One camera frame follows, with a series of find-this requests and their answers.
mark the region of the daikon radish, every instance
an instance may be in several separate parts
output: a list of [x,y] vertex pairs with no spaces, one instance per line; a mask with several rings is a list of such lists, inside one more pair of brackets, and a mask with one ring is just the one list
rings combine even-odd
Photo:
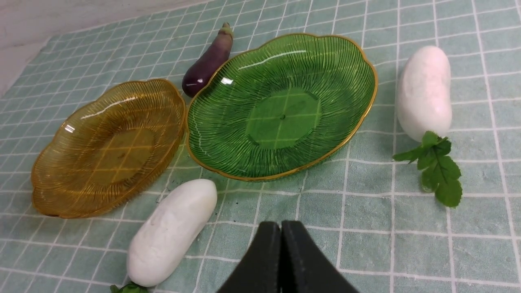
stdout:
[[130,243],[130,279],[143,287],[166,280],[210,219],[216,204],[217,189],[210,180],[191,180],[174,189]]
[[449,59],[438,47],[416,51],[402,71],[396,93],[396,113],[405,133],[421,141],[427,131],[445,137],[452,122]]

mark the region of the white grid line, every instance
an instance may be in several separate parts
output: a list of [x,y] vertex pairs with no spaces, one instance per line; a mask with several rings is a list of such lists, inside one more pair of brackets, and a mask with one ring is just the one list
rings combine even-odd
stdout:
[[[483,69],[483,75],[485,76],[485,87],[486,87],[486,91],[487,91],[487,98],[489,100],[490,117],[491,117],[491,120],[492,120],[492,128],[493,128],[493,134],[494,134],[494,142],[495,142],[496,154],[497,154],[498,161],[499,161],[498,163],[499,163],[499,172],[501,174],[501,183],[502,183],[503,192],[505,194],[507,194],[508,193],[508,188],[507,188],[507,185],[506,185],[506,177],[505,177],[505,171],[504,171],[504,168],[503,168],[503,162],[502,162],[502,157],[501,157],[501,148],[500,148],[500,145],[499,145],[498,132],[496,130],[494,108],[493,108],[493,105],[492,105],[492,95],[490,93],[490,84],[489,84],[489,79],[488,79],[488,75],[487,75],[487,65],[486,65],[486,62],[485,62],[485,54],[483,53],[483,44],[482,44],[482,40],[481,40],[481,32],[480,32],[480,29],[479,29],[479,21],[478,21],[477,15],[476,15],[476,3],[475,3],[474,0],[472,0],[472,10],[474,12],[474,22],[476,23],[476,31],[478,32],[477,37],[478,37],[479,51],[481,52],[481,54],[480,54],[481,55],[481,66],[482,66],[482,69]],[[508,197],[505,197],[505,204],[506,204],[506,213],[507,213],[507,216],[508,216],[508,225],[510,227],[510,234],[512,236],[512,248],[514,250],[514,255],[515,255],[515,262],[516,262],[516,267],[517,267],[517,277],[518,277],[518,282],[521,285],[521,261],[519,259],[519,248],[518,248],[518,245],[517,245],[517,241],[515,239],[516,232],[515,232],[515,228],[514,228],[514,221],[513,221],[513,216],[512,216],[512,208],[511,208],[511,205],[510,205],[510,199]]]
[[[97,218],[95,220],[99,221],[110,221],[109,219]],[[208,222],[205,226],[214,226],[220,224],[229,224],[232,226],[242,226],[242,227],[250,227],[250,228],[258,228],[258,224],[250,224],[250,223],[240,223],[233,221],[214,221]],[[319,227],[312,225],[305,225],[306,229],[312,230],[322,230],[322,231],[334,231],[334,232],[343,232],[343,233],[365,233],[365,234],[380,234],[380,235],[391,235],[391,231],[388,230],[369,230],[369,229],[355,229],[355,228],[331,228],[331,227]],[[472,239],[495,239],[495,240],[512,240],[512,236],[510,235],[492,235],[492,234],[467,234],[467,233],[443,233],[443,232],[431,232],[431,231],[417,231],[417,230],[395,230],[394,233],[396,235],[419,235],[419,236],[437,236],[437,237],[452,237],[452,238],[472,238]],[[516,240],[521,240],[521,236],[515,236]],[[60,243],[51,243],[51,242],[41,242],[41,241],[30,241],[30,240],[22,240],[22,239],[11,239],[11,238],[0,238],[1,241],[5,242],[16,242],[22,244],[34,244],[34,245],[46,245],[52,247],[65,247],[65,248],[81,248],[86,250],[95,250],[95,251],[111,251],[111,252],[127,252],[125,249],[115,249],[115,248],[100,248],[100,247],[89,247],[85,245],[68,245],[68,244],[60,244]],[[216,257],[216,256],[208,256],[208,255],[187,255],[187,258],[205,258],[205,257]]]
[[[398,22],[398,28],[396,29],[396,72],[395,72],[395,79],[397,80],[395,84],[394,92],[395,94],[398,94],[398,81],[400,79],[399,73],[400,73],[400,0],[397,2],[398,9],[396,10],[397,13],[397,22]],[[392,140],[392,153],[396,153],[396,129],[398,126],[398,119],[396,116],[396,107],[393,109],[393,140]],[[392,162],[392,171],[391,171],[391,251],[390,251],[390,277],[389,277],[389,292],[394,293],[394,262],[395,262],[395,243],[396,243],[396,237],[395,237],[395,200],[394,200],[394,192],[395,192],[395,183],[396,183],[396,163]]]

